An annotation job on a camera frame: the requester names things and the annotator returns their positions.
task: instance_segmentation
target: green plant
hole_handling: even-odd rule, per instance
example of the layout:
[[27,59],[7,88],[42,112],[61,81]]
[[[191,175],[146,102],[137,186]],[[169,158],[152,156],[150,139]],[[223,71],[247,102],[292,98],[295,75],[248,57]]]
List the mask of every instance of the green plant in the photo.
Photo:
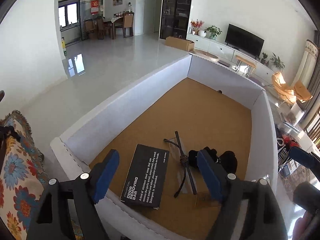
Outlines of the green plant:
[[220,30],[220,28],[218,28],[215,25],[212,25],[208,28],[206,28],[206,31],[210,32],[210,38],[214,38],[217,37],[218,35],[220,35],[222,33],[222,31]]
[[275,67],[277,69],[279,69],[280,71],[284,70],[285,66],[284,63],[280,60],[279,57],[276,56],[276,54],[272,53],[273,56],[271,58],[271,62],[273,63],[273,65],[275,65]]
[[263,57],[263,59],[265,60],[265,59],[268,57],[268,54],[262,52],[262,57]]

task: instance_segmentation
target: television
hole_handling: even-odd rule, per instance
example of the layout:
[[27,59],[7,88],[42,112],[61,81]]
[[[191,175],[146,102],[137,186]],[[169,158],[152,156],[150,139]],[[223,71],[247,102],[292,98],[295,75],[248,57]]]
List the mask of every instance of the television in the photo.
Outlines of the television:
[[260,57],[264,40],[244,29],[229,24],[225,42],[236,49],[242,49],[253,56]]

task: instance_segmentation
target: white door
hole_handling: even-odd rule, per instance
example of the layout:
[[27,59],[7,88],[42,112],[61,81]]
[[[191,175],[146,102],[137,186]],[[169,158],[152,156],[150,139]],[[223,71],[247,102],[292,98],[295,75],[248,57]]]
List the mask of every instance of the white door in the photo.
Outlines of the white door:
[[144,2],[144,20],[143,33],[153,33],[153,23],[155,17],[156,0],[145,0]]

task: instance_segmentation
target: glossy white floor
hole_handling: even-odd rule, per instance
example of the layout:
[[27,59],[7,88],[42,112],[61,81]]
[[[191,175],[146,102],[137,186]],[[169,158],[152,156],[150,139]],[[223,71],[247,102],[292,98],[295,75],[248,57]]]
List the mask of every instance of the glossy white floor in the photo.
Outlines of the glossy white floor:
[[45,155],[50,178],[64,179],[50,142],[102,101],[147,73],[186,55],[158,41],[158,33],[115,40],[86,40],[67,47],[68,80],[38,96],[21,113]]

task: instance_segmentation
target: flower pot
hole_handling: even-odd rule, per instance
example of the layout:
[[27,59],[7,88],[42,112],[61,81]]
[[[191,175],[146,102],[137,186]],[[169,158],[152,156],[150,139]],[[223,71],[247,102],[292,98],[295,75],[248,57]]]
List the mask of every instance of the flower pot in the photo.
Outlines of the flower pot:
[[204,38],[207,35],[207,33],[205,31],[199,31],[198,35]]

